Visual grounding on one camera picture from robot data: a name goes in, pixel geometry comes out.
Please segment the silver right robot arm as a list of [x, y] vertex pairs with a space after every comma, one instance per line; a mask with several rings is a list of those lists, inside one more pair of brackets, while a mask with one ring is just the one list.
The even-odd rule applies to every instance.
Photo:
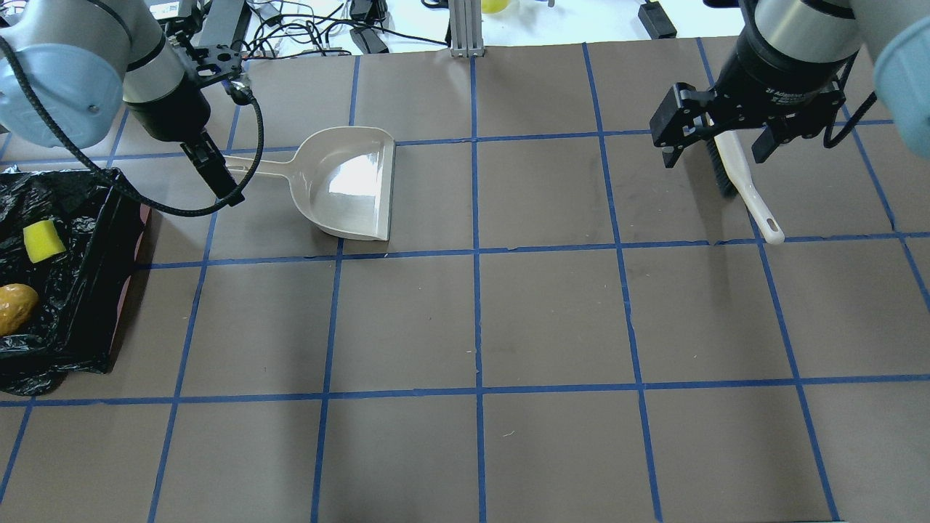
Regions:
[[675, 83], [650, 119], [666, 168], [698, 140], [730, 130], [761, 129], [757, 163], [793, 139], [820, 135], [846, 102], [840, 69], [861, 49], [901, 139], [927, 158], [926, 1], [742, 1], [740, 9], [743, 30], [712, 87]]

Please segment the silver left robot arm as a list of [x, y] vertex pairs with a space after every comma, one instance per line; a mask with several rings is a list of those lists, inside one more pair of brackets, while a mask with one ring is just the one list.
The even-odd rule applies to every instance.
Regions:
[[2, 39], [55, 123], [96, 145], [126, 106], [160, 142], [195, 142], [211, 115], [202, 89], [241, 73], [241, 54], [205, 40], [193, 1], [30, 1]]

